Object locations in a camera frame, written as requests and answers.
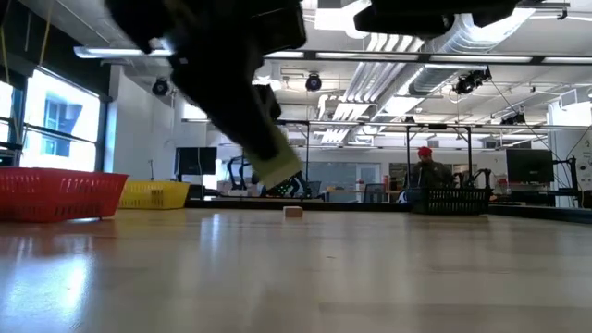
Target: yellow cable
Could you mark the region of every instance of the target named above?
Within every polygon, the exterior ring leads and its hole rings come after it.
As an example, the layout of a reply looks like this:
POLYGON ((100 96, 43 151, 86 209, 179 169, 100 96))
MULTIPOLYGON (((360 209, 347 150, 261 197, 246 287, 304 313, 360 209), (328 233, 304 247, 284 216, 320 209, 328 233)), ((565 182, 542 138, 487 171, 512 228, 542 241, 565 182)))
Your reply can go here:
POLYGON ((2 58, 4 59, 4 72, 6 83, 10 84, 10 71, 8 70, 8 57, 6 56, 6 40, 4 37, 4 28, 0 28, 0 39, 2 39, 2 58))
POLYGON ((39 57, 39 66, 43 64, 43 59, 45 58, 45 47, 47 46, 47 37, 49 37, 49 28, 51 28, 51 21, 52 21, 52 11, 54 10, 54 2, 56 0, 52 0, 49 3, 49 10, 47 11, 47 20, 45 24, 45 35, 43 37, 43 44, 41 46, 41 56, 39 57))

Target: wooden floor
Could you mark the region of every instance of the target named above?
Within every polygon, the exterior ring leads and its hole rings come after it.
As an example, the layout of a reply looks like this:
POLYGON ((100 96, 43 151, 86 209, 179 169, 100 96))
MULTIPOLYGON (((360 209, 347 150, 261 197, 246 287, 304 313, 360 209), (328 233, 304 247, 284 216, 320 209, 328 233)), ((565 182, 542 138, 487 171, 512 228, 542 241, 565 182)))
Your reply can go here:
POLYGON ((0 224, 0 332, 591 329, 581 225, 199 210, 0 224))

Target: black screen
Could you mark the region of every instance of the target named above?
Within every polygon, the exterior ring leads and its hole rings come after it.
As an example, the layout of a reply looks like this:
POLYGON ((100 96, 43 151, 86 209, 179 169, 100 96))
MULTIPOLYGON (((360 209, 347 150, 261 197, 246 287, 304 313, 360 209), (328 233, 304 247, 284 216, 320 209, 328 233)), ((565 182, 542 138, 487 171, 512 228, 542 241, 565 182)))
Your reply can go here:
POLYGON ((553 154, 548 150, 508 149, 509 182, 549 183, 554 180, 553 154))
POLYGON ((13 167, 12 161, 12 157, 0 156, 0 167, 13 167))
POLYGON ((177 148, 178 175, 215 175, 217 148, 177 148))

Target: person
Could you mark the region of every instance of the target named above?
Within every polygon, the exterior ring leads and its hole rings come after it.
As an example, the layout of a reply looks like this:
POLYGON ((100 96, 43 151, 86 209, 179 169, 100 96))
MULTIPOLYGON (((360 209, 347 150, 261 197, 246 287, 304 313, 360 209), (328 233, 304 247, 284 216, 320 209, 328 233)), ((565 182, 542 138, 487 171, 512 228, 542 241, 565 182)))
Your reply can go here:
POLYGON ((454 184, 454 177, 447 166, 434 161, 432 150, 421 147, 417 151, 419 163, 412 168, 411 187, 447 188, 454 184))

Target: yellow basket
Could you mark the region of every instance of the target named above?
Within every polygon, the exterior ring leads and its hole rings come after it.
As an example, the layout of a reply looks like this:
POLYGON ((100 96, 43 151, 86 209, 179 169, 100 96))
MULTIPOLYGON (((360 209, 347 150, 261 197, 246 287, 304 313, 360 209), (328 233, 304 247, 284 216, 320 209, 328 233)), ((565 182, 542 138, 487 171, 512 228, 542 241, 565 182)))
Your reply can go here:
POLYGON ((189 183, 128 180, 119 208, 179 209, 185 206, 189 183))

